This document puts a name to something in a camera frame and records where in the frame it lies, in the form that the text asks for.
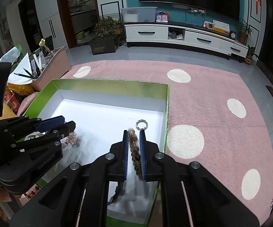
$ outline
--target potted plant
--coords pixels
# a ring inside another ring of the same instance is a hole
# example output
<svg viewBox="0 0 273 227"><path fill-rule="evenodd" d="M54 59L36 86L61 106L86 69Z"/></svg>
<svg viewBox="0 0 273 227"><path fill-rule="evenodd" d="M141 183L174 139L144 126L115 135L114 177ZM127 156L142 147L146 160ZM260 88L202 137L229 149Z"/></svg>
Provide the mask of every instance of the potted plant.
<svg viewBox="0 0 273 227"><path fill-rule="evenodd" d="M93 55L116 52L119 46L116 25L119 23L119 20L107 16L96 24L94 31L98 37L89 41Z"/></svg>
<svg viewBox="0 0 273 227"><path fill-rule="evenodd" d="M251 33L253 32L253 30L250 27L250 25L246 21L244 21L243 19L239 20L238 27L240 29L238 41L241 44L245 45L248 36L251 36Z"/></svg>
<svg viewBox="0 0 273 227"><path fill-rule="evenodd" d="M255 55L258 60L258 55L255 53L255 47L250 47L250 45L248 45L247 57L244 59L246 64L250 65L253 63L253 55Z"/></svg>

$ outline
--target black planter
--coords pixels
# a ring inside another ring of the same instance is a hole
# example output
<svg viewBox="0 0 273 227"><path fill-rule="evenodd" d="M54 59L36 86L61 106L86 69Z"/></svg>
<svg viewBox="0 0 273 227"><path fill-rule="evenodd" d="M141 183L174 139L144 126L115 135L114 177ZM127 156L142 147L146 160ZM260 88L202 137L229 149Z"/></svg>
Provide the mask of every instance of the black planter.
<svg viewBox="0 0 273 227"><path fill-rule="evenodd" d="M93 55L115 53L118 48L116 36L95 37L89 41Z"/></svg>

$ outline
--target drawer handle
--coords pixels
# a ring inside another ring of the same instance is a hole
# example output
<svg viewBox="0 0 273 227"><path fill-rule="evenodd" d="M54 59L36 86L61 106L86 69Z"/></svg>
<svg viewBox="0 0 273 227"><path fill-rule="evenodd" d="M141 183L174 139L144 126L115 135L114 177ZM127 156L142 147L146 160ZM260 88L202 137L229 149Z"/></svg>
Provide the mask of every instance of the drawer handle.
<svg viewBox="0 0 273 227"><path fill-rule="evenodd" d="M204 41L204 42L207 42L207 43L211 43L212 42L212 41L209 41L209 40L206 40L206 39L201 39L201 38L197 38L197 40Z"/></svg>
<svg viewBox="0 0 273 227"><path fill-rule="evenodd" d="M235 50L235 51L237 51L237 52L240 52L240 50L237 50L237 49L232 48L232 47L230 47L230 49Z"/></svg>
<svg viewBox="0 0 273 227"><path fill-rule="evenodd" d="M139 34L155 34L155 31L139 31Z"/></svg>

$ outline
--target tv stand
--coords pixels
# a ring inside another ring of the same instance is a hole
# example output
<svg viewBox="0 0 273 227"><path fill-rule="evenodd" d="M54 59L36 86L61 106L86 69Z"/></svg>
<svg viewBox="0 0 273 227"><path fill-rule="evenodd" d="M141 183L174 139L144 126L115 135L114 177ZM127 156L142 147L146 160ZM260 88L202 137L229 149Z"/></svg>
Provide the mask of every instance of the tv stand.
<svg viewBox="0 0 273 227"><path fill-rule="evenodd" d="M183 39L168 39L169 30L178 30ZM241 62L247 56L248 48L227 35L207 28L178 22L125 23L127 46L135 43L165 43L186 45L222 53L229 60L232 54Z"/></svg>

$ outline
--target white polka dot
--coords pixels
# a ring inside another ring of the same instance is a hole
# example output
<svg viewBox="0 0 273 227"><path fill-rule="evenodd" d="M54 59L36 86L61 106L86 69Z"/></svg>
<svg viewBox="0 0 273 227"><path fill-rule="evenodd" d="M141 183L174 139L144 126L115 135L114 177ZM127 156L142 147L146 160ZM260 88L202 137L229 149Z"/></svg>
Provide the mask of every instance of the white polka dot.
<svg viewBox="0 0 273 227"><path fill-rule="evenodd" d="M172 81L178 83L188 83L191 80L190 75L181 69L170 70L167 72L167 76Z"/></svg>
<svg viewBox="0 0 273 227"><path fill-rule="evenodd" d="M229 108L229 110L237 117L239 118L244 118L246 117L246 109L243 106L243 104L236 99L229 99L227 100L227 106Z"/></svg>
<svg viewBox="0 0 273 227"><path fill-rule="evenodd" d="M90 66L83 66L80 69L78 69L78 71L73 75L76 78L82 78L84 76L86 76L91 70Z"/></svg>
<svg viewBox="0 0 273 227"><path fill-rule="evenodd" d="M255 197L261 186L261 176L255 169L247 171L241 183L241 193L246 200L251 200Z"/></svg>
<svg viewBox="0 0 273 227"><path fill-rule="evenodd" d="M183 159L198 156L204 148L204 137L191 125L174 126L167 135L167 145L172 153Z"/></svg>

